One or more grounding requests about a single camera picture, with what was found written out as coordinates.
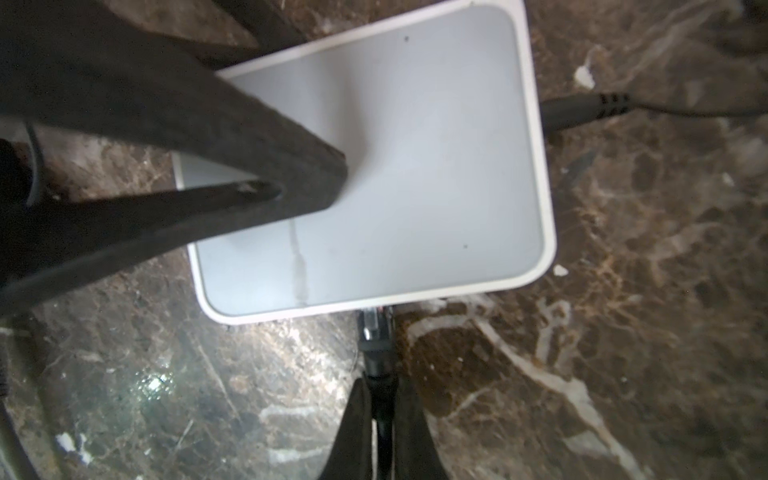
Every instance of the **white plastic device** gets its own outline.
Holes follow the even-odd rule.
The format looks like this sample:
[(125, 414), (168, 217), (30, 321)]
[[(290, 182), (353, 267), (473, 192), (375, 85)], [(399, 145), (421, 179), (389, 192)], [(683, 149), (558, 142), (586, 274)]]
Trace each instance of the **white plastic device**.
[[(449, 0), (220, 72), (346, 154), (328, 210), (189, 246), (217, 322), (515, 288), (555, 251), (521, 0)], [(253, 176), (178, 154), (177, 186)]]

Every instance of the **marble floor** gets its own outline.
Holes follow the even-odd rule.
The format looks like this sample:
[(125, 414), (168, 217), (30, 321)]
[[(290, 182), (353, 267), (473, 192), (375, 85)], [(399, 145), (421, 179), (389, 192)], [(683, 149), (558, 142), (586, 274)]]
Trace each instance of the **marble floor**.
[[(311, 37), (426, 3), (276, 1)], [(107, 4), (148, 30), (256, 44), (208, 0)], [(738, 2), (527, 6), (542, 98), (583, 91), (582, 68), (598, 90), (673, 104), (768, 101), (766, 27), (733, 36)], [(167, 152), (40, 135), (72, 199), (172, 186)], [(398, 308), (401, 368), (452, 478), (768, 477), (766, 136), (768, 118), (637, 112), (547, 139), (552, 271)], [(315, 478), (360, 372), (353, 313), (217, 325), (183, 250), (0, 335), (9, 410), (50, 479)]]

